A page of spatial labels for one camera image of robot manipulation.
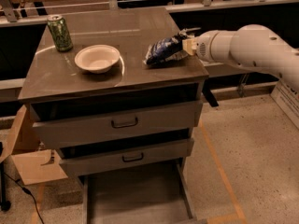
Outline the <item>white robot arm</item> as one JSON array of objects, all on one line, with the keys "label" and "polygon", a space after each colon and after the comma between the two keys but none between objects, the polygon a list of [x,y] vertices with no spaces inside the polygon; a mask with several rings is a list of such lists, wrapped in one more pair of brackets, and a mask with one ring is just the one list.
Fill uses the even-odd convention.
[{"label": "white robot arm", "polygon": [[208,31],[189,36],[182,47],[201,61],[269,74],[299,90],[299,50],[265,26],[250,24],[236,31]]}]

